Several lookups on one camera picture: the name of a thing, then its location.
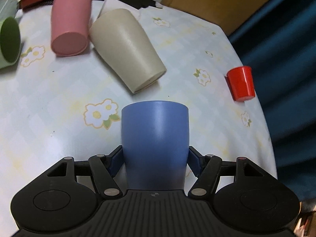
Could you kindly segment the blue plastic cup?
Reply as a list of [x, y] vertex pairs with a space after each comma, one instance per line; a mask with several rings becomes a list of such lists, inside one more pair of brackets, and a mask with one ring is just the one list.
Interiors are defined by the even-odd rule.
[[122, 147], [131, 189], [183, 189], [189, 154], [189, 110], [170, 101], [122, 109]]

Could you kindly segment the red small plastic cup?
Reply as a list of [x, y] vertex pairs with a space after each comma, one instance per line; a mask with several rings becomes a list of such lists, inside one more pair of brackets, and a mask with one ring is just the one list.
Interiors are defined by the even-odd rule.
[[227, 80], [234, 101], [244, 102], [255, 98], [251, 67], [239, 66], [229, 70]]

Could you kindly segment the beige plastic cup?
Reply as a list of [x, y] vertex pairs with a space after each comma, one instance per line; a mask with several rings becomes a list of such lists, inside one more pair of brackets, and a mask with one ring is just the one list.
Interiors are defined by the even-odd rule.
[[146, 32], [127, 9], [99, 16], [89, 36], [95, 50], [131, 93], [142, 91], [166, 73]]

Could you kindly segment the teal curtain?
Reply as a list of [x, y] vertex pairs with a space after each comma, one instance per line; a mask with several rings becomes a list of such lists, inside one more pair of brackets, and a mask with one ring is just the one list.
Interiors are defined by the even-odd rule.
[[269, 0], [229, 40], [252, 68], [278, 179], [315, 198], [315, 0]]

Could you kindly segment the white plastic cup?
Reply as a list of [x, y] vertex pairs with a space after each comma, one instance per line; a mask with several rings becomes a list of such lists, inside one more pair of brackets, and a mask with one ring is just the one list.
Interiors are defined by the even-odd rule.
[[116, 9], [126, 9], [131, 12], [131, 14], [134, 16], [134, 18], [137, 19], [137, 21], [140, 20], [140, 11], [138, 9], [119, 0], [104, 0], [98, 18], [103, 14]]

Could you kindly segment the green plastic cup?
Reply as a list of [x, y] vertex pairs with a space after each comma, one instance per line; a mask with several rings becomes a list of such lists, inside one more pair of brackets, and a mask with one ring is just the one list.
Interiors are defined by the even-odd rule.
[[17, 62], [20, 46], [21, 37], [18, 22], [13, 17], [7, 17], [1, 21], [1, 69]]

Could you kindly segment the floral white tablecloth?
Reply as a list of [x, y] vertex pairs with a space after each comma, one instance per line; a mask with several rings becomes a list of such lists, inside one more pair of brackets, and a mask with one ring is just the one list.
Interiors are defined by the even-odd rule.
[[85, 161], [121, 143], [124, 106], [147, 100], [185, 104], [190, 144], [225, 161], [245, 156], [276, 176], [271, 138], [258, 99], [232, 99], [226, 73], [241, 66], [220, 27], [171, 9], [148, 7], [140, 23], [166, 74], [131, 94], [93, 48], [58, 58], [50, 47], [51, 6], [18, 12], [20, 61], [1, 70], [1, 236], [17, 226], [13, 196], [71, 156]]

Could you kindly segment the pink plastic cup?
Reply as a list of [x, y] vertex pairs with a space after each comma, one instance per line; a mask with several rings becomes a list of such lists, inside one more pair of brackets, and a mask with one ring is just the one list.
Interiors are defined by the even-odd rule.
[[92, 0], [54, 0], [51, 10], [51, 50], [59, 57], [75, 56], [88, 46]]

